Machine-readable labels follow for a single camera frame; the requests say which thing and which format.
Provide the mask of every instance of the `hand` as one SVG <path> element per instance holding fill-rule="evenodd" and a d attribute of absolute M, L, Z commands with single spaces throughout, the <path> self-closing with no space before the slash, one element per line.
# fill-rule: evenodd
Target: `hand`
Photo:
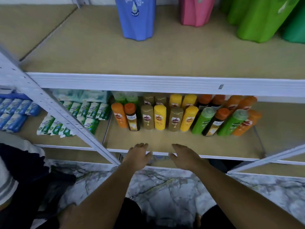
<path fill-rule="evenodd" d="M 202 160 L 199 155 L 189 147 L 179 144 L 172 144 L 172 147 L 177 156 L 172 153 L 169 153 L 169 156 L 178 168 L 193 172 L 198 165 L 202 164 Z"/>
<path fill-rule="evenodd" d="M 153 157 L 153 153 L 146 154 L 148 144 L 136 144 L 135 147 L 131 147 L 123 159 L 122 164 L 130 166 L 135 172 L 143 169 Z"/>

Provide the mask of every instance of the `metal shelving unit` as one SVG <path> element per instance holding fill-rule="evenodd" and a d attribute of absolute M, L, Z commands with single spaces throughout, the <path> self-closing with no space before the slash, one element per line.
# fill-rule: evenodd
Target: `metal shelving unit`
<path fill-rule="evenodd" d="M 83 0 L 73 2 L 81 7 Z M 31 8 L 32 13 L 44 16 L 42 8 L 48 6 Z M 198 151 L 202 158 L 244 161 L 229 173 L 277 175 L 280 170 L 278 175 L 285 176 L 286 167 L 296 165 L 289 168 L 292 171 L 287 176 L 302 177 L 297 173 L 305 171 L 305 136 L 300 127 L 305 124 L 305 106 L 270 102 L 305 103 L 304 45 L 285 42 L 279 36 L 264 44 L 242 41 L 234 35 L 235 27 L 217 11 L 204 27 L 181 26 L 177 7 L 171 5 L 157 7 L 154 36 L 135 42 L 123 38 L 114 6 L 77 9 L 76 5 L 62 5 L 60 9 L 60 17 L 47 24 L 43 34 L 37 34 L 38 26 L 27 28 L 26 23 L 32 24 L 33 20 L 11 15 L 7 29 L 21 36 L 24 30 L 26 35 L 35 35 L 28 40 L 14 44 L 9 36 L 16 32 L 0 33 L 1 43 L 8 49 L 0 50 L 0 84 L 17 87 L 46 112 L 70 124 L 77 134 L 70 138 L 37 136 L 46 112 L 29 118 L 18 135 L 49 150 L 50 158 L 118 165 L 118 153 L 126 153 L 138 140 L 148 140 L 149 150 L 155 155 L 173 152 L 170 144 L 180 142 Z M 17 20 L 24 21 L 20 29 L 12 24 Z M 19 43 L 27 47 L 17 51 Z M 119 129 L 114 119 L 100 122 L 92 135 L 43 88 L 256 95 L 270 102 L 257 104 L 263 118 L 240 138 L 202 138 L 167 130 L 130 132 Z M 62 153 L 58 150 L 66 150 L 66 156 L 59 156 Z M 95 151 L 103 158 L 97 159 Z M 157 163 L 156 167 L 174 169 L 171 161 Z"/>

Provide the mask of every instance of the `floor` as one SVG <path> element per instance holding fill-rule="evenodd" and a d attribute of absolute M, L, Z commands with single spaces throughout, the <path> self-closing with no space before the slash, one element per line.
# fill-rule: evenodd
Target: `floor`
<path fill-rule="evenodd" d="M 76 184 L 67 190 L 60 207 L 80 204 L 116 169 L 112 165 L 52 160 L 65 173 L 75 174 Z M 305 179 L 265 176 L 230 175 L 261 193 L 305 224 Z M 216 203 L 204 185 L 191 172 L 184 170 L 147 169 L 137 172 L 129 185 L 127 197 L 147 213 L 148 220 L 158 225 L 191 227 L 195 213 L 204 214 Z"/>

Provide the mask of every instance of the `yellow shampoo bottle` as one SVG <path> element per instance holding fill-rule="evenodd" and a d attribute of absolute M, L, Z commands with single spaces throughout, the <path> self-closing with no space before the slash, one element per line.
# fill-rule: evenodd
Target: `yellow shampoo bottle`
<path fill-rule="evenodd" d="M 165 129 L 166 107 L 162 104 L 155 105 L 154 113 L 155 113 L 155 128 L 158 130 Z"/>
<path fill-rule="evenodd" d="M 185 95 L 183 102 L 182 102 L 182 108 L 185 110 L 188 106 L 193 106 L 195 105 L 197 100 L 197 96 L 194 94 L 187 94 Z"/>
<path fill-rule="evenodd" d="M 180 130 L 182 132 L 186 132 L 189 130 L 198 111 L 199 109 L 195 106 L 190 106 L 185 110 L 185 114 L 182 118 L 182 122 L 180 126 Z"/>
<path fill-rule="evenodd" d="M 170 95 L 170 108 L 181 107 L 182 96 L 180 94 L 171 94 Z"/>

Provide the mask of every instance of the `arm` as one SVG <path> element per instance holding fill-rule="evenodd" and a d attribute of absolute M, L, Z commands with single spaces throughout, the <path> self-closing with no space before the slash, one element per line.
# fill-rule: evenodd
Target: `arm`
<path fill-rule="evenodd" d="M 91 195 L 75 207 L 61 229 L 113 228 L 133 174 L 152 157 L 148 144 L 130 148 L 122 164 Z"/>
<path fill-rule="evenodd" d="M 173 144 L 170 158 L 181 169 L 196 174 L 237 229 L 302 228 L 302 223 L 254 190 L 211 166 L 186 146 Z"/>

